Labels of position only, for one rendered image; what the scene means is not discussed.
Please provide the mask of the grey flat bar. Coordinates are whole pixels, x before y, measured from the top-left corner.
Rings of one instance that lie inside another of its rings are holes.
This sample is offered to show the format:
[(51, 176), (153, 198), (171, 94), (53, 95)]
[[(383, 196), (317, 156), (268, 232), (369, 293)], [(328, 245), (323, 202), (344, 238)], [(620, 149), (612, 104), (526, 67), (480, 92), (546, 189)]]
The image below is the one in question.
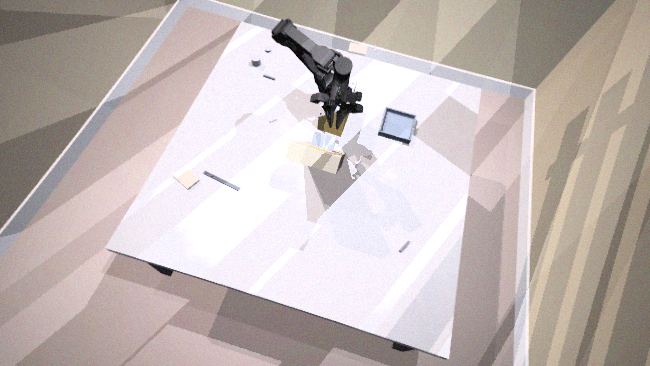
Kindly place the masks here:
[(210, 177), (210, 178), (212, 178), (214, 180), (217, 180), (217, 181), (219, 181), (219, 182), (221, 182), (221, 183), (223, 183), (223, 184), (225, 184), (225, 185), (227, 185), (227, 186), (229, 186), (229, 187), (231, 187), (231, 188), (233, 188), (233, 189), (235, 189), (237, 191), (240, 190), (240, 187), (238, 187), (238, 186), (236, 186), (236, 185), (234, 185), (234, 184), (232, 184), (232, 183), (230, 183), (230, 182), (228, 182), (228, 181), (226, 181), (226, 180), (224, 180), (224, 179), (222, 179), (222, 178), (220, 178), (220, 177), (218, 177), (216, 175), (213, 175), (213, 174), (211, 174), (211, 173), (209, 173), (207, 171), (204, 171), (202, 174), (204, 174), (204, 175), (206, 175), (206, 176), (208, 176), (208, 177)]

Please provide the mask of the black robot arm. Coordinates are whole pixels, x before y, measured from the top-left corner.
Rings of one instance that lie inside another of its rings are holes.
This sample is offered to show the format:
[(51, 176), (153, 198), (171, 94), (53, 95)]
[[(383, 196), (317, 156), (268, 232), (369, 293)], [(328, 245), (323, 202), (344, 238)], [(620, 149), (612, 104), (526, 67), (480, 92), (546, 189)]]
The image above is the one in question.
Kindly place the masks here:
[[(301, 62), (311, 71), (315, 84), (321, 93), (331, 95), (330, 86), (333, 81), (342, 81), (349, 84), (353, 63), (349, 57), (341, 52), (317, 45), (302, 32), (289, 19), (282, 19), (271, 31), (272, 38), (278, 44), (289, 47)], [(334, 74), (333, 74), (333, 72)], [(352, 88), (344, 89), (340, 85), (336, 92), (338, 100), (355, 105), (361, 102), (362, 93), (352, 92)]]

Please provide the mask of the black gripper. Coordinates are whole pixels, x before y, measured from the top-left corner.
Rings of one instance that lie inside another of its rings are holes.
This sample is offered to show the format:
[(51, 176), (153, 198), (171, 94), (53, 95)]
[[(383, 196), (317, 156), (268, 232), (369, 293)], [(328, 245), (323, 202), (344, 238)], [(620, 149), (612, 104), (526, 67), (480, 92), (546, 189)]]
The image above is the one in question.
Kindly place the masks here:
[[(338, 91), (340, 85), (344, 86), (344, 89), (348, 90), (349, 89), (349, 84), (346, 82), (342, 81), (333, 81), (332, 85), (330, 86), (329, 89), (331, 89), (331, 95), (324, 94), (324, 93), (315, 93), (311, 96), (310, 102), (318, 104), (320, 102), (323, 102), (324, 105), (321, 106), (321, 108), (324, 109), (324, 112), (327, 117), (327, 121), (329, 124), (329, 127), (332, 128), (333, 125), (333, 119), (334, 119), (334, 112), (338, 107), (339, 110), (337, 110), (336, 113), (336, 129), (339, 129), (342, 121), (344, 120), (345, 116), (348, 113), (352, 114), (357, 114), (357, 113), (363, 113), (363, 105), (355, 103), (355, 105), (349, 103), (342, 102), (341, 99), (338, 100), (338, 96), (336, 96), (336, 92)], [(337, 99), (337, 100), (336, 100)], [(340, 105), (342, 104), (342, 105)]]

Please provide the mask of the small grey cylinder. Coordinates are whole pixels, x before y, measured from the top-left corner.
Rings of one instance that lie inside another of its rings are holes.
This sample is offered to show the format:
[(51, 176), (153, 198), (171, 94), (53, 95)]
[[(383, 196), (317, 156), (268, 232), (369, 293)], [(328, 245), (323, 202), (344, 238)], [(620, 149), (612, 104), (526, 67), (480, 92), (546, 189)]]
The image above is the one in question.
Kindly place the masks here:
[(251, 56), (251, 64), (252, 64), (252, 66), (255, 66), (255, 67), (261, 66), (261, 56), (259, 56), (257, 54), (253, 54)]

